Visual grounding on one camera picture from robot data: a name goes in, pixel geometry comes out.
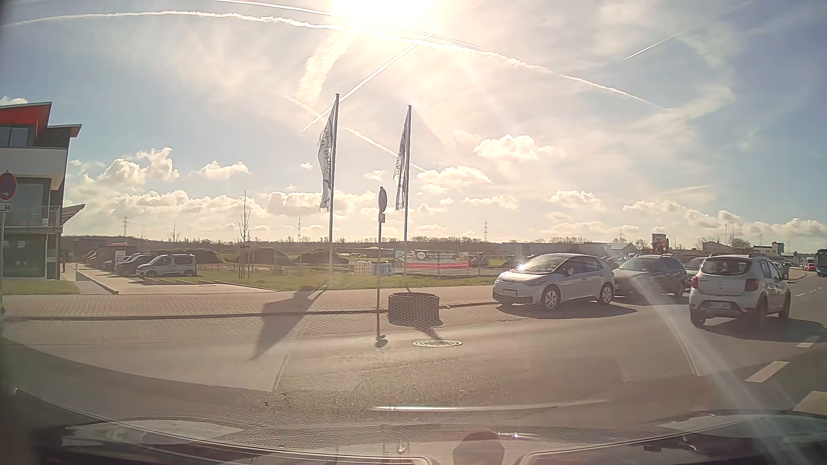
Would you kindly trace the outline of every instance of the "white suv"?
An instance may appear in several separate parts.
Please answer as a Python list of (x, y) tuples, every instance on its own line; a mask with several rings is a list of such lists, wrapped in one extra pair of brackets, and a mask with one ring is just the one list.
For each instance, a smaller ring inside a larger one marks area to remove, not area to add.
[(689, 291), (689, 311), (697, 327), (723, 316), (749, 317), (763, 329), (769, 314), (790, 318), (790, 302), (790, 286), (764, 256), (711, 256), (692, 278)]

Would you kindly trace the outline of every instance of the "white dashed line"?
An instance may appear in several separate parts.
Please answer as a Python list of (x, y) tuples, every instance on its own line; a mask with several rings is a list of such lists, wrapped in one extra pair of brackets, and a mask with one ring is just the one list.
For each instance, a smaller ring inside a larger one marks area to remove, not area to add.
[(810, 336), (807, 339), (805, 339), (803, 343), (798, 344), (796, 347), (797, 348), (811, 348), (811, 347), (813, 347), (813, 344), (819, 342), (819, 338), (820, 338), (820, 336)]
[(776, 360), (775, 362), (772, 362), (764, 368), (758, 370), (757, 372), (755, 372), (754, 375), (750, 376), (744, 381), (765, 382), (766, 380), (770, 379), (770, 376), (778, 373), (783, 367), (786, 367), (788, 363), (789, 362), (779, 362), (778, 360)]

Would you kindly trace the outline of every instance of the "flag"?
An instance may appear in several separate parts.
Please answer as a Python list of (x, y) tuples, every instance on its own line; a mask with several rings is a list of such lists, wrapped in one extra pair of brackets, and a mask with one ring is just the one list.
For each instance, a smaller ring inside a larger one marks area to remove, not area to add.
[(408, 198), (408, 169), (410, 166), (410, 154), (408, 153), (408, 139), (410, 138), (411, 113), (405, 117), (405, 126), (402, 128), (402, 140), (399, 142), (399, 155), (396, 157), (394, 168), (394, 179), (396, 181), (396, 205), (395, 209), (405, 208), (405, 201)]
[(322, 134), (318, 137), (318, 165), (322, 169), (322, 203), (318, 207), (327, 211), (330, 211), (331, 151), (333, 149), (333, 115), (335, 114), (334, 108), (327, 118)]

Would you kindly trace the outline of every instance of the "building window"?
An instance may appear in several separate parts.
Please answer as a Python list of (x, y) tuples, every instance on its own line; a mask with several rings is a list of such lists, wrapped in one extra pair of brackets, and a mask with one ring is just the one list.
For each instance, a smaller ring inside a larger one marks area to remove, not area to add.
[(29, 145), (28, 126), (0, 126), (0, 147), (25, 147)]

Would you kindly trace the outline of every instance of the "car wheel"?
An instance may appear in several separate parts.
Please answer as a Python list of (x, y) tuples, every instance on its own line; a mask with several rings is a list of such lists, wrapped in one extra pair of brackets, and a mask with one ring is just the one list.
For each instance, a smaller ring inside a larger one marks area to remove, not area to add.
[(689, 318), (692, 320), (692, 324), (694, 324), (696, 328), (702, 328), (706, 323), (706, 317), (704, 316), (704, 312), (701, 310), (689, 310)]
[(781, 308), (781, 312), (778, 313), (778, 318), (780, 319), (789, 319), (790, 318), (790, 295), (787, 294), (786, 298), (784, 298), (784, 306)]
[(554, 310), (560, 304), (560, 290), (555, 285), (543, 290), (541, 305), (546, 310)]
[(767, 301), (765, 299), (761, 299), (761, 301), (758, 302), (758, 307), (755, 307), (755, 315), (753, 318), (755, 319), (753, 321), (755, 329), (763, 331), (764, 327), (767, 326)]
[(597, 302), (599, 304), (608, 305), (612, 303), (612, 299), (614, 298), (614, 286), (611, 284), (604, 284), (602, 288), (600, 288), (600, 295), (597, 297)]

